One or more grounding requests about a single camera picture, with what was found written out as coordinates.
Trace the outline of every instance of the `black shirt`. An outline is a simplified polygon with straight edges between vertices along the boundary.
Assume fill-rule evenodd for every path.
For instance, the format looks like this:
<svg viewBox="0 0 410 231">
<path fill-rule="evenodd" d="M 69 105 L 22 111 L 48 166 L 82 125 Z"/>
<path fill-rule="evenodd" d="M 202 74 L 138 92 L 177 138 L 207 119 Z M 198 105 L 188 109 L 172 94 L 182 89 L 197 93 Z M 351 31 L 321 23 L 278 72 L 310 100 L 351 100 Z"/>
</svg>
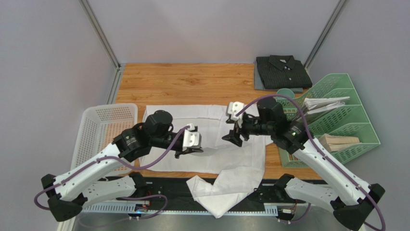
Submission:
<svg viewBox="0 0 410 231">
<path fill-rule="evenodd" d="M 265 89 L 312 87 L 302 63 L 292 55 L 257 57 L 256 64 Z"/>
</svg>

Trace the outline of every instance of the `wooden table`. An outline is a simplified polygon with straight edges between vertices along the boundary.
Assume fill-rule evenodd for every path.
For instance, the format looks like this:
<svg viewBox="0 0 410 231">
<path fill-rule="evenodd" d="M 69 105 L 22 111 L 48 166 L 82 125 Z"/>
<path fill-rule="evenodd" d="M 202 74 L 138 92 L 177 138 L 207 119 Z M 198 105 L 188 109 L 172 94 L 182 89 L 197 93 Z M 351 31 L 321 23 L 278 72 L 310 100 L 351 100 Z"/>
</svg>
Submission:
<svg viewBox="0 0 410 231">
<path fill-rule="evenodd" d="M 268 94 L 254 90 L 253 74 L 253 64 L 127 64 L 116 103 L 135 103 L 138 122 L 142 121 L 146 105 L 247 103 Z M 218 176 L 196 172 L 141 172 L 145 177 Z M 268 145 L 264 178 L 277 179 L 284 173 L 301 179 L 320 179 L 310 168 L 283 168 L 278 147 Z"/>
</svg>

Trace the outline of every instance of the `white towel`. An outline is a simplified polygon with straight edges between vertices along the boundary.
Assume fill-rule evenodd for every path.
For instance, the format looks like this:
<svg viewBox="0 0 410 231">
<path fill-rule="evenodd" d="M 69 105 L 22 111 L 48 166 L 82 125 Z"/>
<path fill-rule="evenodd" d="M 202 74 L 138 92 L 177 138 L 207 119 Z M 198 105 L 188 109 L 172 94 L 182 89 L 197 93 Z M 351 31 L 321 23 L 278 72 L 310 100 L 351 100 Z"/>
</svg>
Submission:
<svg viewBox="0 0 410 231">
<path fill-rule="evenodd" d="M 170 152 L 158 164 L 149 168 L 154 171 L 191 171 L 219 173 L 212 185 L 199 176 L 187 181 L 192 197 L 216 218 L 241 202 L 257 188 L 265 172 L 265 146 L 271 143 L 268 136 L 251 136 L 242 147 L 222 140 L 233 124 L 227 124 L 226 106 L 220 105 L 158 105 L 147 106 L 143 120 L 157 110 L 165 110 L 173 117 L 174 131 L 188 123 L 198 126 L 202 135 L 204 152 L 181 155 L 175 159 Z M 258 116 L 255 105 L 246 110 Z M 163 149 L 152 148 L 149 155 L 140 158 L 140 165 L 157 159 Z"/>
<path fill-rule="evenodd" d="M 188 123 L 198 126 L 202 135 L 204 152 L 195 155 L 181 155 L 174 157 L 174 151 L 169 152 L 158 164 L 149 168 L 153 171 L 188 171 L 219 173 L 222 170 L 233 169 L 241 166 L 265 169 L 265 137 L 251 136 L 244 141 L 242 147 L 222 140 L 227 135 L 233 124 L 227 124 L 225 115 L 226 106 L 221 105 L 148 105 L 143 120 L 157 110 L 171 113 L 174 131 L 177 132 Z M 247 113 L 258 116 L 255 105 Z M 147 165 L 156 160 L 163 149 L 152 148 L 149 155 L 140 158 L 140 165 Z"/>
<path fill-rule="evenodd" d="M 237 167 L 221 171 L 214 185 L 199 176 L 189 179 L 187 185 L 194 201 L 220 218 L 259 187 L 264 172 L 255 167 Z"/>
</svg>

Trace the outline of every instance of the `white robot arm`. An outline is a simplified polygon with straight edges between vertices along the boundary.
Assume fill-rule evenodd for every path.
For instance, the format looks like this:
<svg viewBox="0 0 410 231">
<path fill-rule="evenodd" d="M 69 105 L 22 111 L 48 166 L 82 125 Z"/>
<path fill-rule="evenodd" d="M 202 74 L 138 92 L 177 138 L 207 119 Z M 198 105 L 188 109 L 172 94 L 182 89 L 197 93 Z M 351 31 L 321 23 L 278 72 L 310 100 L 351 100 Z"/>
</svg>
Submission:
<svg viewBox="0 0 410 231">
<path fill-rule="evenodd" d="M 234 123 L 234 129 L 223 139 L 242 146 L 240 136 L 247 141 L 249 135 L 269 135 L 278 147 L 306 163 L 331 188 L 316 186 L 288 174 L 283 175 L 275 186 L 283 189 L 293 199 L 303 200 L 332 212 L 345 227 L 359 230 L 374 209 L 371 200 L 378 203 L 384 189 L 379 184 L 370 185 L 350 172 L 312 134 L 308 134 L 303 123 L 287 121 L 282 105 L 273 97 L 258 101 L 259 117 L 249 116 L 247 113 L 239 115 L 244 108 L 241 102 L 229 104 L 227 123 Z"/>
<path fill-rule="evenodd" d="M 44 176 L 41 182 L 49 198 L 49 210 L 57 221 L 65 221 L 78 215 L 82 208 L 95 203 L 120 197 L 145 196 L 146 183 L 140 173 L 131 173 L 108 182 L 98 180 L 114 169 L 124 164 L 129 165 L 135 159 L 149 154 L 151 147 L 164 148 L 166 151 L 147 166 L 128 167 L 149 168 L 170 150 L 176 151 L 176 158 L 182 154 L 202 152 L 201 134 L 197 129 L 193 124 L 188 124 L 174 133 L 171 114 L 156 111 L 144 123 L 124 130 L 101 152 L 75 169 L 59 176 Z"/>
</svg>

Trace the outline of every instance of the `white wall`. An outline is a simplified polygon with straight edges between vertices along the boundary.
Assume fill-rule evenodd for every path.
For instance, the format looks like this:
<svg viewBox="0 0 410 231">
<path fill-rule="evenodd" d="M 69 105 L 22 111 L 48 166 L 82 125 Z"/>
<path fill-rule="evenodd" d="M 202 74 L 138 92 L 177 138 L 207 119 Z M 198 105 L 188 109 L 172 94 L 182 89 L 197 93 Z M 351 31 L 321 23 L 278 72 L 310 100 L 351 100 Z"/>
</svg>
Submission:
<svg viewBox="0 0 410 231">
<path fill-rule="evenodd" d="M 69 170 L 81 114 L 105 103 L 114 68 L 77 0 L 0 6 L 0 230 L 53 231 L 33 203 L 40 179 Z"/>
<path fill-rule="evenodd" d="M 387 230 L 409 230 L 410 1 L 350 1 L 309 73 L 349 73 L 381 145 L 346 166 L 380 183 Z M 369 219 L 380 227 L 378 217 Z"/>
<path fill-rule="evenodd" d="M 304 62 L 338 0 L 90 0 L 122 63 Z"/>
</svg>

